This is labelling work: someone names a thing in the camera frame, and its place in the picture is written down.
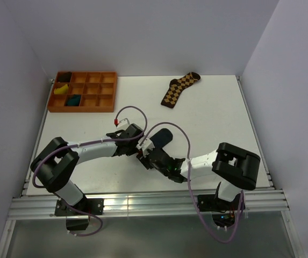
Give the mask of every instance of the dark brown sock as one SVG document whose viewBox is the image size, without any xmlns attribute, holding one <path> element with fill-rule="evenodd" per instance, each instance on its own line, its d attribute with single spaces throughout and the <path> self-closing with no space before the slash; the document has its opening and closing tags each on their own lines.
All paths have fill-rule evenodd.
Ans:
<svg viewBox="0 0 308 258">
<path fill-rule="evenodd" d="M 174 108 L 181 92 L 199 80 L 200 75 L 194 72 L 188 73 L 180 79 L 171 80 L 169 83 L 169 89 L 166 92 L 161 105 L 171 109 Z"/>
</svg>

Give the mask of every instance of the white table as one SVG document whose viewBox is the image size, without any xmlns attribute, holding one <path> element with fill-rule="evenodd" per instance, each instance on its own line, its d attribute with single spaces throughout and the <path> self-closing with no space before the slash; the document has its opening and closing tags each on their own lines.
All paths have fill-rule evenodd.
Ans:
<svg viewBox="0 0 308 258">
<path fill-rule="evenodd" d="M 48 113 L 37 154 L 57 136 L 66 141 L 88 141 L 113 132 L 114 117 L 127 105 L 141 108 L 148 117 L 148 128 L 158 122 L 180 125 L 191 140 L 191 157 L 217 149 L 229 142 L 260 155 L 235 76 L 202 76 L 200 82 L 185 90 L 176 106 L 169 109 L 161 100 L 173 78 L 182 76 L 119 77 L 114 113 Z M 137 110 L 125 110 L 119 119 L 128 118 L 142 128 L 144 120 Z M 164 149 L 172 157 L 186 157 L 187 143 L 175 128 L 167 126 L 174 137 Z M 221 180 L 201 177 L 192 181 L 193 189 L 215 189 Z M 78 165 L 71 180 L 84 193 L 132 193 L 186 190 L 187 184 L 175 183 L 158 171 L 146 170 L 131 157 L 106 157 Z M 260 163 L 257 188 L 269 187 L 263 163 Z M 27 195 L 47 195 L 45 189 L 30 184 Z"/>
</svg>

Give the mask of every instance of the orange wooden box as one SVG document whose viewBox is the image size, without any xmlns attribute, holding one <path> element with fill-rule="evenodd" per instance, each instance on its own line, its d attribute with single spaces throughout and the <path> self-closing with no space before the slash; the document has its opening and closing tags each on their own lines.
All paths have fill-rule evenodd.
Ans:
<svg viewBox="0 0 308 258">
<path fill-rule="evenodd" d="M 73 71 L 70 82 L 58 82 L 67 71 L 57 73 L 47 109 L 50 112 L 113 112 L 117 89 L 117 73 L 110 71 Z M 54 94 L 54 90 L 67 84 L 67 94 Z M 81 95 L 79 106 L 66 106 L 74 94 Z"/>
</svg>

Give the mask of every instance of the yellow cloth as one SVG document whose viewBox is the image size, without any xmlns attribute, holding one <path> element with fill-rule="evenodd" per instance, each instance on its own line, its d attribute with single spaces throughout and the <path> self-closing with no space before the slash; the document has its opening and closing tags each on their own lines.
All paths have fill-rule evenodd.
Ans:
<svg viewBox="0 0 308 258">
<path fill-rule="evenodd" d="M 64 86 L 57 88 L 53 91 L 54 94 L 66 94 L 68 92 L 68 85 L 65 84 Z"/>
</svg>

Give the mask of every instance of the white wall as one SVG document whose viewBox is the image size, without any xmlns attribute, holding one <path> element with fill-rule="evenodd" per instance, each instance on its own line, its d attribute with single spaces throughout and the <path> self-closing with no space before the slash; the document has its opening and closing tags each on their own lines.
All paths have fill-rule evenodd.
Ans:
<svg viewBox="0 0 308 258">
<path fill-rule="evenodd" d="M 308 256 L 308 1 L 280 0 L 242 85 L 268 167 Z"/>
<path fill-rule="evenodd" d="M 50 77 L 242 74 L 278 0 L 4 0 Z"/>
<path fill-rule="evenodd" d="M 0 237 L 19 196 L 48 94 L 48 79 L 0 0 Z"/>
</svg>

